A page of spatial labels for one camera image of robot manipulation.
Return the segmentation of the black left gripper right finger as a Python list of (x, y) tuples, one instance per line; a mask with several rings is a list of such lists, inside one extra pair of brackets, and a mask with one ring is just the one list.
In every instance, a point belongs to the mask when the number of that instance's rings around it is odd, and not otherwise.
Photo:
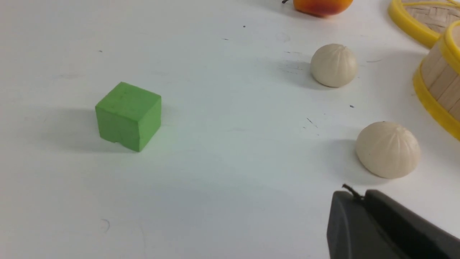
[(378, 226), (410, 259), (458, 259), (459, 238), (430, 223), (378, 190), (367, 190), (364, 205)]

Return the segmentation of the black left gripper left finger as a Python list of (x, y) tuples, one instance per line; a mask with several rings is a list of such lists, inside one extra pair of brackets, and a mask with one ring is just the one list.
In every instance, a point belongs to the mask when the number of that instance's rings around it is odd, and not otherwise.
[(331, 259), (400, 259), (366, 210), (345, 191), (332, 195), (327, 225)]

